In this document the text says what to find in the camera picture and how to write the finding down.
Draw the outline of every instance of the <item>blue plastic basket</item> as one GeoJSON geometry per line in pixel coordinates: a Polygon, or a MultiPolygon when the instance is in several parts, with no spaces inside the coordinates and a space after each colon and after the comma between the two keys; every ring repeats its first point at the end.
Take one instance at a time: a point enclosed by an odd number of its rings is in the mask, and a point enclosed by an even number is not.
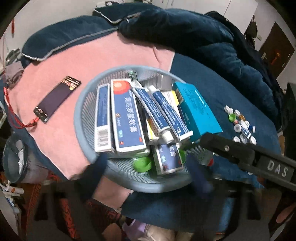
{"type": "MultiPolygon", "coordinates": [[[[152,67],[127,65],[109,69],[92,79],[81,92],[75,106],[74,125],[80,147],[90,163],[98,154],[94,151],[94,123],[97,87],[110,83],[111,79],[129,78],[128,71],[135,71],[139,81],[144,81],[158,75],[169,76],[174,81],[184,82],[177,76],[152,67]]],[[[196,156],[200,163],[208,163],[213,153],[197,146],[186,151],[196,156]]],[[[189,172],[184,170],[164,176],[157,176],[152,168],[146,173],[139,173],[133,169],[132,159],[110,159],[107,163],[105,175],[115,183],[140,192],[159,193],[182,188],[191,183],[189,172]]]]}

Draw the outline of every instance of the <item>phone screen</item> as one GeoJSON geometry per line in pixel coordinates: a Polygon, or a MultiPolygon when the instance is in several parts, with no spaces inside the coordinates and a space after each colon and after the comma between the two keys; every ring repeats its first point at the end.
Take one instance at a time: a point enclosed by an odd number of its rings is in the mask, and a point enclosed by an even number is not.
{"type": "Polygon", "coordinates": [[[58,107],[81,84],[70,76],[66,76],[45,98],[35,107],[34,113],[46,123],[58,107]]]}

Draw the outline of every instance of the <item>teal box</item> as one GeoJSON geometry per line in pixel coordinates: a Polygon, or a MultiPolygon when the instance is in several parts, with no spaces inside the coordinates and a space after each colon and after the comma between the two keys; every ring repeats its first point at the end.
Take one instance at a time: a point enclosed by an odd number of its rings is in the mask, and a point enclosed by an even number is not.
{"type": "Polygon", "coordinates": [[[179,101],[181,117],[187,128],[193,131],[191,142],[199,141],[206,132],[212,134],[222,132],[216,117],[194,85],[175,82],[173,90],[179,101]]]}

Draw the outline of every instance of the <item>bed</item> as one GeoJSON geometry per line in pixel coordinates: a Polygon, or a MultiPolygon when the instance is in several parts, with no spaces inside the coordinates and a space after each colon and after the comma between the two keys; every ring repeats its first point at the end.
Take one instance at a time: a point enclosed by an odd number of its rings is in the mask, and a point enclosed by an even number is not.
{"type": "MultiPolygon", "coordinates": [[[[22,49],[21,62],[25,71],[20,83],[9,93],[17,117],[24,123],[29,122],[36,103],[65,75],[74,75],[83,83],[58,109],[56,119],[53,116],[48,124],[38,124],[34,131],[14,131],[33,149],[37,158],[60,177],[66,180],[80,173],[88,162],[79,151],[77,155],[73,152],[79,149],[79,144],[73,140],[75,100],[83,86],[100,72],[140,63],[169,71],[194,84],[217,118],[223,137],[235,136],[233,124],[224,111],[224,106],[228,105],[238,109],[256,126],[254,136],[258,145],[280,154],[276,131],[280,127],[280,91],[274,83],[270,84],[268,74],[261,74],[262,70],[245,64],[235,55],[234,39],[228,27],[209,16],[178,9],[167,11],[140,3],[99,8],[94,16],[80,16],[48,26],[33,34],[22,49]],[[181,21],[188,17],[190,21],[181,21]],[[172,20],[176,21],[175,25],[167,26],[172,20]],[[208,28],[209,25],[199,25],[200,28],[193,31],[197,26],[194,21],[212,24],[213,29],[208,28]],[[183,34],[188,26],[191,28],[186,34],[194,35],[183,34]],[[219,29],[221,34],[217,35],[214,29],[219,29]],[[61,126],[60,134],[55,134],[61,126]]],[[[2,92],[0,100],[4,103],[2,92]]],[[[211,169],[225,179],[247,178],[255,187],[261,187],[256,176],[239,170],[222,157],[214,157],[211,169]]],[[[101,180],[94,198],[109,207],[121,208],[122,214],[130,218],[187,232],[194,231],[207,205],[202,199],[197,201],[191,185],[168,193],[148,194],[133,192],[108,178],[101,180]],[[192,210],[197,210],[196,215],[189,215],[192,210]]],[[[227,227],[231,202],[229,199],[225,204],[220,231],[227,227]]]]}

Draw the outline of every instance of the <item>pink blanket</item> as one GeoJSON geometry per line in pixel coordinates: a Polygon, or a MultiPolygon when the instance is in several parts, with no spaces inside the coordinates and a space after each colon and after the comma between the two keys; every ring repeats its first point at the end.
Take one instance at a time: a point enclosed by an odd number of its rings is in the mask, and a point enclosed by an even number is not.
{"type": "MultiPolygon", "coordinates": [[[[40,151],[67,177],[81,173],[89,164],[76,139],[73,118],[80,92],[96,75],[116,66],[147,65],[169,71],[174,52],[151,44],[135,43],[117,32],[91,42],[71,47],[49,57],[38,65],[30,64],[21,81],[10,91],[9,97],[15,113],[23,123],[35,115],[36,105],[65,76],[82,82],[58,108],[47,124],[38,122],[30,135],[40,151]]],[[[113,208],[119,208],[131,193],[106,177],[99,183],[94,198],[113,208]]]]}

